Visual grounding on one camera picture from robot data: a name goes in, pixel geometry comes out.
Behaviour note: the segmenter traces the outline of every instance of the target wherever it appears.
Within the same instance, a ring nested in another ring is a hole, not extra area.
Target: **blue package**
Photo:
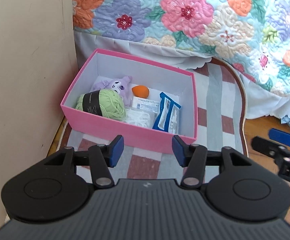
[[[159,114],[156,117],[153,129],[178,134],[181,106],[163,92],[160,93],[160,97]]]

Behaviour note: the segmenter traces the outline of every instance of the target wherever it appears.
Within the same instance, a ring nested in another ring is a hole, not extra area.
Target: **striped rug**
[[[248,156],[243,133],[246,97],[239,77],[230,66],[215,59],[192,71],[196,79],[198,103],[196,143],[212,151],[231,146]],[[97,143],[109,142],[72,130],[66,124],[58,148],[72,146],[76,151],[81,151]],[[119,178],[175,178],[179,182],[184,170],[178,165],[174,155],[125,146],[117,166],[110,169],[110,172],[115,182]],[[77,174],[91,182],[88,167],[78,167]],[[205,182],[216,175],[218,167],[207,167]]]

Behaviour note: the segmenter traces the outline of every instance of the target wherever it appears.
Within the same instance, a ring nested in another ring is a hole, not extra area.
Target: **orange egg-shaped object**
[[[145,86],[136,86],[132,88],[132,92],[134,96],[139,98],[148,98],[149,96],[149,89]]]

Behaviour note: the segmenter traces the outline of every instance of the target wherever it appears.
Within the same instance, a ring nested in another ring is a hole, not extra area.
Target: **bedspread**
[[[290,0],[72,0],[77,31],[206,53],[290,94]]]

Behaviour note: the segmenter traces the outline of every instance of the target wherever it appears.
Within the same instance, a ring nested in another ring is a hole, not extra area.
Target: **pink box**
[[[88,58],[61,102],[61,108],[71,127],[106,140],[113,140],[121,134],[124,136],[125,145],[149,151],[173,153],[173,134],[129,125],[74,109],[79,96],[90,92],[96,81],[102,78],[122,78],[127,75],[133,77],[131,87],[145,85],[150,89],[149,99],[160,101],[159,94],[163,91],[179,103],[181,105],[179,135],[187,144],[196,140],[197,97],[193,73],[104,49],[96,49]]]

